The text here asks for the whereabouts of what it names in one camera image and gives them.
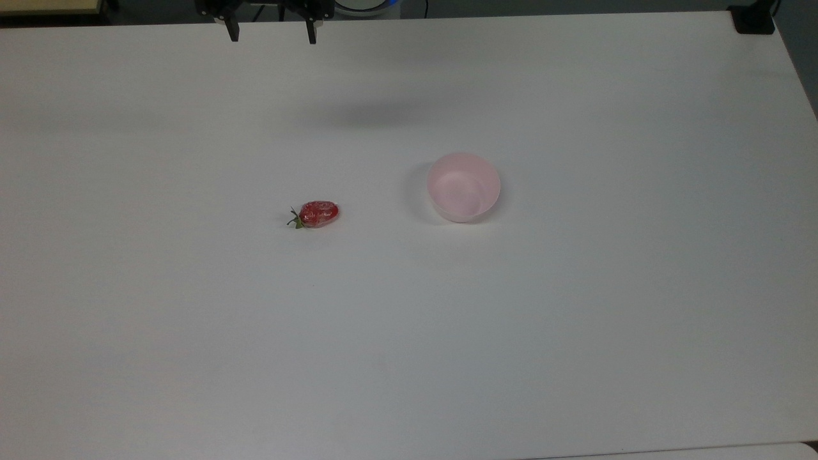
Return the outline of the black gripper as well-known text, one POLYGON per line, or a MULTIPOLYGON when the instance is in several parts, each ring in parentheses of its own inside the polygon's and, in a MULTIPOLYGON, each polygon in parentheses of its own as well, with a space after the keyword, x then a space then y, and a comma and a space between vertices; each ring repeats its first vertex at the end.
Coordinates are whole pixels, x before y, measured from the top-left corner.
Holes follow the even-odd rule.
POLYGON ((305 20, 307 35, 309 36, 309 43, 315 45, 318 43, 318 34, 316 29, 319 26, 319 20, 331 19, 335 15, 335 1, 196 1, 196 11, 200 15, 209 15, 210 17, 223 20, 229 38, 233 43, 237 43, 240 37, 240 26, 234 15, 238 9, 245 5, 253 6, 274 6, 275 8, 283 8, 284 11, 289 11, 298 15, 305 20))

